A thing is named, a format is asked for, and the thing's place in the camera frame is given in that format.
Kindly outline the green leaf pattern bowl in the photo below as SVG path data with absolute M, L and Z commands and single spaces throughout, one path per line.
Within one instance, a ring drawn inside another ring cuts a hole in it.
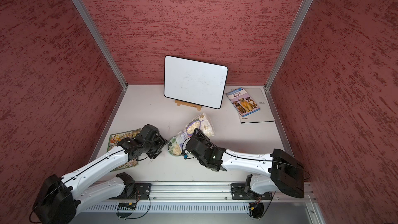
M 174 136 L 170 139 L 168 144 L 168 152 L 174 157 L 186 155 L 186 143 L 189 138 L 181 138 L 180 136 Z

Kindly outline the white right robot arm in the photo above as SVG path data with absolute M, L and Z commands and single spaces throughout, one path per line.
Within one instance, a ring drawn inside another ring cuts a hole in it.
M 200 165 L 214 171 L 239 170 L 249 172 L 244 186 L 248 195 L 261 196 L 279 191 L 289 197 L 302 199 L 304 165 L 281 149 L 267 154 L 249 154 L 216 146 L 196 128 L 182 143 L 182 154 L 193 156 Z

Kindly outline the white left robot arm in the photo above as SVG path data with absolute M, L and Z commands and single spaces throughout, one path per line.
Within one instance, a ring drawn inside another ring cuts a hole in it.
M 104 200 L 139 199 L 135 180 L 126 173 L 119 173 L 104 183 L 97 181 L 143 153 L 151 159 L 156 158 L 166 144 L 167 140 L 158 133 L 146 138 L 142 135 L 125 138 L 84 167 L 61 177 L 48 177 L 33 204 L 32 213 L 41 224 L 68 224 L 76 215 Z

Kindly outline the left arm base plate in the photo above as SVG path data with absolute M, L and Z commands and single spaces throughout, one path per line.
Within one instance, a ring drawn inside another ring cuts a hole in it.
M 151 183 L 135 183 L 134 186 L 128 185 L 121 195 L 113 197 L 111 200 L 133 200 L 135 202 L 139 200 L 148 200 L 151 188 Z

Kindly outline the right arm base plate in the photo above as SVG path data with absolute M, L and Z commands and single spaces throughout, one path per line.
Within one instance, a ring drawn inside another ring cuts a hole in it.
M 255 193 L 246 192 L 244 183 L 230 184 L 232 200 L 271 200 L 273 194 L 266 192 L 264 195 L 256 195 Z

